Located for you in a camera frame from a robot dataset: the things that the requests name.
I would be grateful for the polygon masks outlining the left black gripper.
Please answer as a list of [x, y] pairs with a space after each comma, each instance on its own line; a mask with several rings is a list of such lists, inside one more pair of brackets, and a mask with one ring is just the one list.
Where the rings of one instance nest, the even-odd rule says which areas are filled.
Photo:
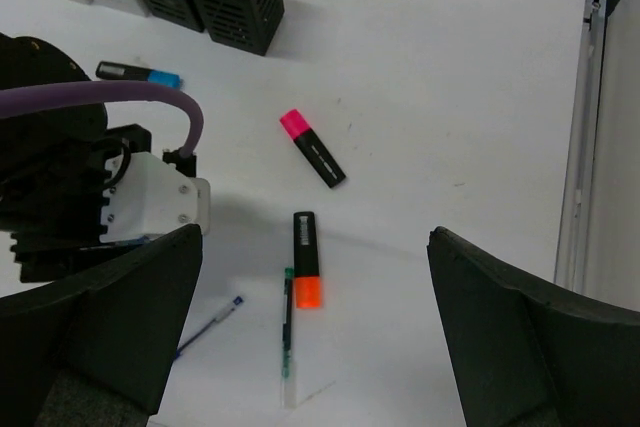
[[109, 129], [92, 142], [69, 141], [47, 160], [1, 176], [1, 230], [22, 283], [51, 282], [80, 273], [136, 249], [102, 243], [101, 211], [116, 190], [105, 162], [151, 149], [151, 133], [133, 124]]

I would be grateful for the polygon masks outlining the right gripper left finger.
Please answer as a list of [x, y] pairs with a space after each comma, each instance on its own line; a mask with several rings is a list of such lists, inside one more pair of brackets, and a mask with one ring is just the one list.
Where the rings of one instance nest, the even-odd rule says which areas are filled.
[[144, 426], [160, 407], [203, 258], [187, 225], [1, 300], [4, 426]]

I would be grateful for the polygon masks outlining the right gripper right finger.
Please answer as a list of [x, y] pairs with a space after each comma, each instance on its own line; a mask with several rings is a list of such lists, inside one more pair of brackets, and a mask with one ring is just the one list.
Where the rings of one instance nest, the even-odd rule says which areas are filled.
[[469, 426], [636, 426], [639, 315], [438, 227], [430, 273]]

